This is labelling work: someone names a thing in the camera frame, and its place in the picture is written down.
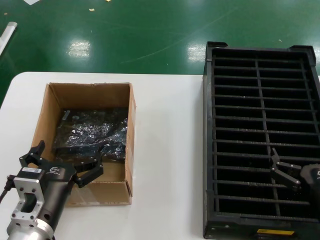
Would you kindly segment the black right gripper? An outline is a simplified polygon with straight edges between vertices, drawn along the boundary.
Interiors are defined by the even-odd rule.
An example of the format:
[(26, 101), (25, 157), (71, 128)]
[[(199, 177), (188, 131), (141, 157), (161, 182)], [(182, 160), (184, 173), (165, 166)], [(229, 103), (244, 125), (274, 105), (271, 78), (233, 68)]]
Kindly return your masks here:
[(302, 187), (312, 192), (320, 191), (320, 165), (300, 165), (281, 161), (276, 149), (272, 148), (270, 156), (271, 177), (280, 185), (292, 191), (299, 191)]

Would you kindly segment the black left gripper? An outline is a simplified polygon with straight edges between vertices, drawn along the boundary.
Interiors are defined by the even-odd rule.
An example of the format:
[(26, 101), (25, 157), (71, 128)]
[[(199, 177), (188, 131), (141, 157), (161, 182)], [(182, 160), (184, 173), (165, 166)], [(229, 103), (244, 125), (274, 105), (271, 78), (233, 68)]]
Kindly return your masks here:
[(73, 185), (83, 188), (100, 177), (104, 173), (104, 167), (100, 150), (73, 166), (67, 162), (47, 161), (42, 157), (45, 146), (45, 142), (41, 140), (21, 156), (19, 162), (22, 172), (44, 172), (41, 178), (44, 204), (38, 218), (56, 229)]

